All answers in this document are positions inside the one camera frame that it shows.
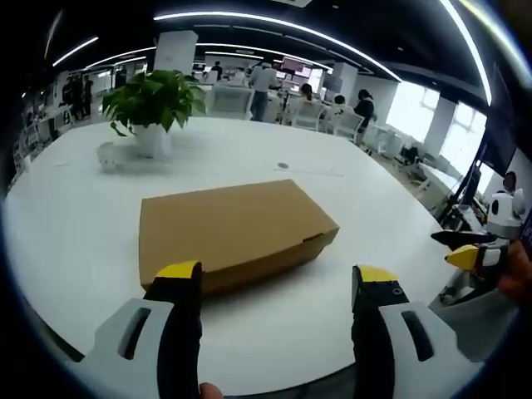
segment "white flower pot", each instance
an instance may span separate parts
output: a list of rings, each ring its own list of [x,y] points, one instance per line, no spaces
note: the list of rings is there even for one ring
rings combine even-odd
[[[148,127],[134,125],[136,145],[139,155],[145,158],[162,158],[170,154],[170,135],[162,125]]]

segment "ceiling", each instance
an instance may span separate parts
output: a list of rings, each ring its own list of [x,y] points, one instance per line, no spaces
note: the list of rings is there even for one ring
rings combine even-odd
[[[32,43],[35,54],[29,61],[34,64],[33,70],[36,69],[35,65],[42,65],[40,59],[46,48],[47,31],[59,9],[46,7],[29,24],[35,31],[32,37],[41,38],[37,43]],[[314,61],[346,61],[346,57],[354,65],[361,65],[366,73],[390,78],[371,62],[336,44],[270,22],[233,17],[153,21],[155,15],[190,11],[232,11],[274,17],[323,32],[382,63],[421,67],[480,86],[478,71],[465,41],[437,0],[312,0],[305,8],[270,0],[154,0],[135,2],[134,7],[130,2],[88,2],[86,8],[63,9],[50,43],[48,59],[53,62],[88,38],[98,36],[100,39],[97,42],[60,65],[61,69],[77,69],[121,52],[153,46],[159,32],[194,29],[199,34],[200,42],[262,47]]]

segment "brown cardboard box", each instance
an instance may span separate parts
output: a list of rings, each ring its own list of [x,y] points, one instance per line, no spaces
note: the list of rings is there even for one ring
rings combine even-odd
[[[143,199],[140,283],[199,260],[205,294],[230,290],[316,258],[338,229],[291,180]]]

